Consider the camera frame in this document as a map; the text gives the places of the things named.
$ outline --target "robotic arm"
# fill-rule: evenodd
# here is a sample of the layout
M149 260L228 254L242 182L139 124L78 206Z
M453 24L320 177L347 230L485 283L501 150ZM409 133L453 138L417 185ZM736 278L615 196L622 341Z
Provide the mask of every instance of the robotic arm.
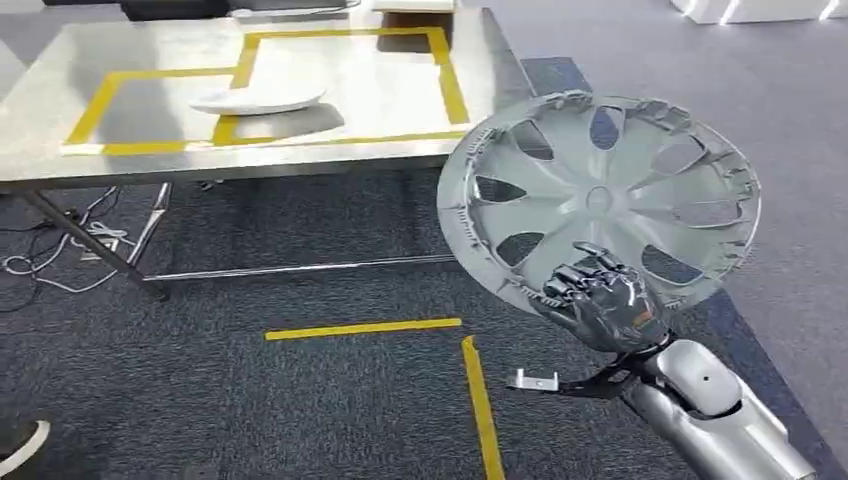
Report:
M700 343L679 339L641 274L606 249L574 247L597 270L561 265L531 299L546 318L616 360L593 377L561 383L519 369L509 386L566 396L621 398L705 480L810 480L813 467L748 385Z

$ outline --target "gray floor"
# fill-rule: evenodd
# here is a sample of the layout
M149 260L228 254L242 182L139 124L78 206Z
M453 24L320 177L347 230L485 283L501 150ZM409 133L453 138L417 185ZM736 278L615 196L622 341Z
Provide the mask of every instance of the gray floor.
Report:
M205 193L180 185L145 268L444 251L437 177L428 170L237 181ZM103 221L138 231L154 192L128 188ZM79 207L97 193L53 197ZM4 225L37 218L17 202L0 207ZM346 234L334 235L340 230ZM28 240L6 238L13 251ZM76 284L99 273L70 253L60 266L50 274ZM2 305L27 287L0 281ZM269 329L447 316L463 326L262 338ZM751 380L821 478L848 478L726 294L676 323ZM123 280L78 297L45 289L0 326L0 420L48 418L55 428L30 465L37 473L21 478L482 478L459 349L471 334L508 478L694 478L617 402L502 388L517 366L578 378L605 358L506 307L456 266L186 284L166 303Z
M836 371L848 335L840 328L848 307L839 300L844 297L833 262L848 252L827 235L805 233L838 233L844 221L838 212L845 201L840 193L845 168L839 156L846 150L841 134L845 120L837 106L846 100L839 86L840 78L848 75L848 60L840 53L848 39L848 23L720 29L688 24L662 1L602 5L571 0L554 5L537 0L520 7L489 3L495 4L520 56L571 55L596 90L677 101L752 158L766 191L765 214L753 258L728 290L837 456L848 458L848 412L841 402L846 383ZM0 14L0 39L8 47L0 49L3 77L30 63L62 22L120 18L111 7L88 7L84 14L78 9L16 11ZM541 31L551 33L528 35ZM817 167L800 168L800 162L810 164L807 158L815 159ZM344 180L344 196L357 198L366 192L361 203L350 208L341 200L335 204L322 200L331 202L325 208L337 212L335 220L360 226L354 233L365 236L355 246L362 250L339 245L351 254L373 248L385 253L439 248L438 232L421 213L432 207L434 173L430 178L426 173L382 175ZM337 179L315 181L313 190L338 193ZM305 260L326 257L331 247L339 247L329 242L327 250L313 248L323 245L317 242L321 231L337 227L324 217L285 217L279 221L289 222L291 230L251 231L251 222L243 216L246 205L292 200L275 199L263 190L279 188L271 184L257 189L237 182L197 198L197 192L184 187L178 195L183 213L176 209L161 238L163 245L174 245L176 239L176 247L160 248L151 261L169 268L185 264L190 254L203 253L205 261L249 265L271 259L263 252L285 258L300 254L298 258ZM391 201L384 194L393 195ZM150 192L139 190L135 195L138 199ZM126 197L120 215L137 215L143 207L136 205L140 200L133 202L131 192ZM373 205L382 205L380 213ZM194 208L205 213L189 214ZM3 218L12 211L4 208ZM371 215L390 227L362 227L370 226ZM416 220L404 228L391 227L410 222L409 218ZM215 240L198 238L204 227L221 219L235 221L239 228L221 231ZM287 235L304 225L316 236ZM284 236L299 251L270 248ZM251 244L260 248L250 250ZM479 478L479 456L461 379L462 335L479 335L490 385L497 385L516 364L551 368L550 359L558 358L559 370L572 375L585 374L591 365L586 362L592 357L565 343L561 332L505 311L461 272L330 280L339 285L328 287L335 282L313 278L190 286L165 305L150 304L121 281L74 299L45 292L27 315L2 319L2 351L14 352L4 360L11 367L3 377L3 389L14 393L4 398L2 411L5 415L43 411L58 420L54 438L63 447L46 457L43 467L57 477L64 471L64 478L150 478L153 472L203 478L204 469L211 476L236 478L251 472L254 477L291 478L294 474L287 469L304 465L310 465L306 477L311 478L340 472L370 478L395 478L402 472L421 478L425 471ZM23 287L4 288L4 299L18 288ZM327 302L327 296L344 300ZM728 358L738 368L771 379L758 391L770 398L769 404L791 424L793 434L804 439L807 454L828 472L825 478L843 478L765 353L740 354L756 350L752 347L756 344L745 335L734 336L740 328L732 303L726 296L717 300L694 312L694 320L682 320L684 325L695 322L697 327L688 330L720 351L728 345ZM441 315L461 315L467 326L461 332L300 345L260 340L262 331L281 325ZM520 339L506 333L513 326L522 332ZM189 371L186 365L194 368ZM314 376L307 374L316 365L326 372L318 380L330 382L335 393L316 387ZM490 390L504 463L515 478L632 478L637 476L633 472L689 478L676 457L615 404L553 402ZM326 400L315 401L323 397ZM379 420L356 415L366 410L385 415ZM335 414L328 418L330 411ZM257 423L257 418L267 421ZM374 425L374 421L388 423ZM368 432L386 426L394 430L381 439L385 441L363 441L373 440ZM608 448L601 450L599 445ZM386 476L356 470L377 468L364 466L364 458L384 465L381 471Z

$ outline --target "yellow tape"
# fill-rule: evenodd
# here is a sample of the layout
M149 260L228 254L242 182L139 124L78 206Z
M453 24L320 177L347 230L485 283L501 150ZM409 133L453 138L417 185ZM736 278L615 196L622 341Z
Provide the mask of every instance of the yellow tape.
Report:
M97 124L100 122L100 117L103 116L103 112L106 111L106 108L109 106L109 102L112 101L112 97L115 95L115 92L118 91L118 85L120 85L120 82L120 78L114 73L110 73L103 78L103 81L100 83L100 87L94 93L94 97L91 99L91 102L89 102L88 108L86 108L85 112L83 112L82 117L80 117L77 125L74 127L74 130L71 132L71 135L68 136L65 143L85 143L89 137L91 137L91 132L97 128Z
M143 79L151 79L151 78L179 78L179 77L206 77L206 76L216 76L216 75L233 75L235 72L234 68L226 67L226 68L186 68L180 70L126 70L126 71L116 71L107 73L105 77L103 77L103 81L100 83L100 87L98 87L97 91L94 93L94 97L92 97L91 101L88 103L88 106L83 112L80 119L77 121L74 130L68 136L68 139L65 140L65 143L68 145L78 145L82 143L88 142L88 139L91 138L91 134L94 133L94 130L97 128L97 124L100 122L100 118L103 116L103 113L106 112L106 109L109 107L109 103L112 101L112 98L115 96L115 93L118 91L118 87L126 80L143 80ZM186 142L151 142L144 144L134 144L134 143L124 143L124 144L112 144L107 145L107 149L109 147L117 147L113 148L113 150L118 151L129 151L132 152L132 145L147 145L148 147L153 145L167 145L172 147L174 144L185 144ZM139 153L160 153L158 151L150 152L138 152L138 153L130 153L130 155L137 155ZM126 155L124 153L113 153L113 155Z
M97 124L103 113L108 108L121 82L125 80L165 78L165 77L192 77L232 75L233 80L230 88L243 88L249 85L250 77L256 63L259 43L264 38L303 38L303 37L340 37L359 35L426 35L430 44L433 59L439 66L439 85L445 104L448 120L453 125L469 123L468 110L465 100L456 78L456 72L450 60L450 46L448 45L445 32L440 27L413 27L413 28L364 28L346 30L300 30L290 32L254 32L244 36L242 51L239 54L238 63L235 67L223 68L191 68L180 70L137 70L117 71L105 76L86 111L83 113L66 144L85 144L91 134L97 128ZM221 116L215 125L211 143L215 146L232 145L255 145L284 140L282 137L257 137L238 138L235 135L238 126L238 117ZM313 145L344 145L357 143L384 143L408 140L438 140L462 138L464 132L429 132L413 133L404 135L392 135L383 137L352 137L333 140L320 140L315 142L287 143L285 146L313 146ZM145 155L156 153L177 153L185 149L185 146L196 141L161 141L161 142L139 142L139 143L110 143L103 146L104 155Z
M303 328L298 330L279 330L266 332L265 340L292 340L295 338L327 337L332 335L352 335L356 333L396 332L399 330L422 330L428 328L458 327L459 318L440 318L435 320L409 320L402 322L362 323L343 327Z
M436 65L439 66L439 86L442 88L442 99L445 102L445 111L448 120L453 125L468 123L468 110L465 108L465 99L459 88L459 80L450 60L450 46L445 38L445 31L441 28L430 28L427 32L427 41Z
M474 337L462 340L462 356L465 359L465 374L468 378L468 391L474 407L474 420L477 422L477 435L480 438L480 451L483 454L483 469L487 480L504 480L501 452L498 448L498 434L492 419L492 406L486 393L483 380L483 366L480 355L474 348Z
M245 88L250 84L253 75L253 67L256 65L256 55L259 51L260 38L255 35L245 35L244 44L241 47L238 63L236 63L233 81L230 88ZM222 115L218 117L215 130L212 133L213 145L232 145L238 117Z
M290 32L253 32L245 36L254 38L310 38L353 37L362 35L426 35L439 27L352 28L338 30L293 30Z

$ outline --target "table top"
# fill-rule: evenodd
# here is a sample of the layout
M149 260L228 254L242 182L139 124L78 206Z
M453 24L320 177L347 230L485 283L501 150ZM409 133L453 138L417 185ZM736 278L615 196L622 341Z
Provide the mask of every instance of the table top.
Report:
M204 92L328 85L319 105L256 117ZM0 104L0 186L81 187L413 168L531 96L487 9L69 25Z

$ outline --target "white plate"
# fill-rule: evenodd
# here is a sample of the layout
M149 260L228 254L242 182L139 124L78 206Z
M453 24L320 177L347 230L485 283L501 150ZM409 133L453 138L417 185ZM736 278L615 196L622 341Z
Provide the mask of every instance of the white plate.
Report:
M315 105L325 92L326 87L322 84L280 82L279 86L249 86L206 93L189 105L215 115L265 115Z

